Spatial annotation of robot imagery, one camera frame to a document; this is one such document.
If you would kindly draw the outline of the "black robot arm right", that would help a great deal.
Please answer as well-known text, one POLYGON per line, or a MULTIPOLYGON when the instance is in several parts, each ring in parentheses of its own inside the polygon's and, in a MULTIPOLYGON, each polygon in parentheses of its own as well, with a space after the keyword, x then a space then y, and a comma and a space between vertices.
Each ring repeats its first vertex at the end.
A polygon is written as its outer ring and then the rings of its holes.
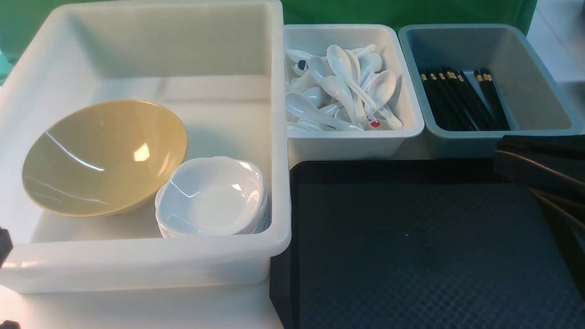
POLYGON ((210 238, 150 238, 16 245, 6 254, 1 284, 23 294, 158 287, 248 285, 270 271, 270 297, 292 298, 309 269, 343 262, 351 270, 389 265, 399 221, 413 223, 443 192, 414 187, 461 187, 480 193, 519 185, 545 218, 584 230, 584 137, 505 136, 491 159, 351 160, 302 162, 291 170, 288 237, 258 234, 210 238))

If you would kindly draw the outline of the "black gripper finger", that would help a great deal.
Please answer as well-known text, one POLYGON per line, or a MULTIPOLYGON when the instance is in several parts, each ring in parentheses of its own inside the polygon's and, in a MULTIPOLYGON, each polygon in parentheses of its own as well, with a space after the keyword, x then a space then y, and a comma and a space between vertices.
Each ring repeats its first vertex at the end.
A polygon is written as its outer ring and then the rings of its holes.
POLYGON ((8 229, 0 228, 0 267, 4 265, 13 250, 13 242, 8 229))

